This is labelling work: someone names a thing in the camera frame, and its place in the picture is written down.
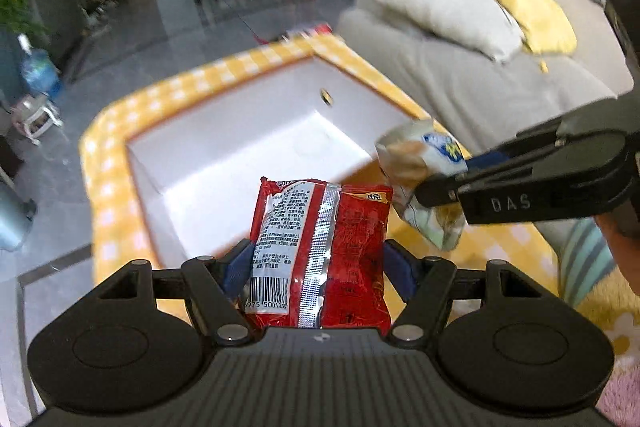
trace pillow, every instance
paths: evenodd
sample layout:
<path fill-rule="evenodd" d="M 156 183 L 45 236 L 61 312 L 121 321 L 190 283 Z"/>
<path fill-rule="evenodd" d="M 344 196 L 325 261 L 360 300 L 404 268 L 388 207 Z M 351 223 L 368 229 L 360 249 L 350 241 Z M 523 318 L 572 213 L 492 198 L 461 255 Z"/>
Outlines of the pillow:
<path fill-rule="evenodd" d="M 569 19 L 554 0 L 497 0 L 518 21 L 535 54 L 572 54 L 578 41 Z"/>
<path fill-rule="evenodd" d="M 376 0 L 421 28 L 499 62 L 522 48 L 522 31 L 495 0 Z"/>

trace blue logo on package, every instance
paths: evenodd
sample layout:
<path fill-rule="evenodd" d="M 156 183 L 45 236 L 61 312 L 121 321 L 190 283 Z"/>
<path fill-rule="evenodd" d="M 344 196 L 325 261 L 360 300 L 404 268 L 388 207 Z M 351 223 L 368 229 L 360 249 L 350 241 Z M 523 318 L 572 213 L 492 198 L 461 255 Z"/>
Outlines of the blue logo on package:
<path fill-rule="evenodd" d="M 422 139 L 432 147 L 435 147 L 443 156 L 449 158 L 453 163 L 463 160 L 460 147 L 450 136 L 446 134 L 431 133 L 425 134 Z"/>

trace ribbed black surface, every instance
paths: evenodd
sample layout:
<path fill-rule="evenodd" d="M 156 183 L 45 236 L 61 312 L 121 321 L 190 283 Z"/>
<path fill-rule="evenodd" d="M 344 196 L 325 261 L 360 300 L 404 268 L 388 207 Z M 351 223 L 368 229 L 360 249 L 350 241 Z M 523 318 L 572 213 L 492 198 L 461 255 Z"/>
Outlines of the ribbed black surface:
<path fill-rule="evenodd" d="M 312 380 L 308 375 L 316 375 Z M 37 427 L 610 425 L 595 410 L 515 419 L 452 391 L 428 357 L 382 342 L 374 330 L 272 328 L 249 347 L 223 349 L 182 395 L 145 412 L 89 418 L 49 410 Z"/>

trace red snack package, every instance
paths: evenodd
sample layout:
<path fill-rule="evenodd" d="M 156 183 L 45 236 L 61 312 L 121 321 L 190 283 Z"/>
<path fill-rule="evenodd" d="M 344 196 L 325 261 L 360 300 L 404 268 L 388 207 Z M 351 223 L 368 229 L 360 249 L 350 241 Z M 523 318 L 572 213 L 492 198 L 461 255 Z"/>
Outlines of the red snack package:
<path fill-rule="evenodd" d="M 262 179 L 251 229 L 256 243 L 242 309 L 258 328 L 378 328 L 391 187 Z"/>

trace silver seam strip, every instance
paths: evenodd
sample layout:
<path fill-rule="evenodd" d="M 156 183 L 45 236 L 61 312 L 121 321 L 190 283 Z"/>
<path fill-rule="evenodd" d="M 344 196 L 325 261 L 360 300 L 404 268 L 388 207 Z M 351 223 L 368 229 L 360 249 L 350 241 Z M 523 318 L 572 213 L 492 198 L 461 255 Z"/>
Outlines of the silver seam strip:
<path fill-rule="evenodd" d="M 331 244 L 334 241 L 335 218 L 340 202 L 340 185 L 327 184 L 318 211 L 314 235 L 311 239 L 309 259 L 306 263 L 305 279 L 300 292 L 299 328 L 319 328 L 324 305 Z"/>

